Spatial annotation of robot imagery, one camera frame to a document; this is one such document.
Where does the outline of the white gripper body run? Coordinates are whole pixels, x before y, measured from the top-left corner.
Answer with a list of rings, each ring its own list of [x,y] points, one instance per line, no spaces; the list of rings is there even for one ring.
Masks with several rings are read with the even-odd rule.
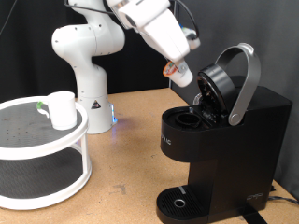
[[[168,0],[131,0],[118,12],[126,26],[135,29],[150,47],[175,63],[190,48],[169,6]]]

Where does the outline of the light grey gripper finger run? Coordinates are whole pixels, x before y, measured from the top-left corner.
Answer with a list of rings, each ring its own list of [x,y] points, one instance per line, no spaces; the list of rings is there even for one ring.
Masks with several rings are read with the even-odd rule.
[[[185,74],[189,70],[189,66],[185,61],[177,62],[176,67],[181,74]]]

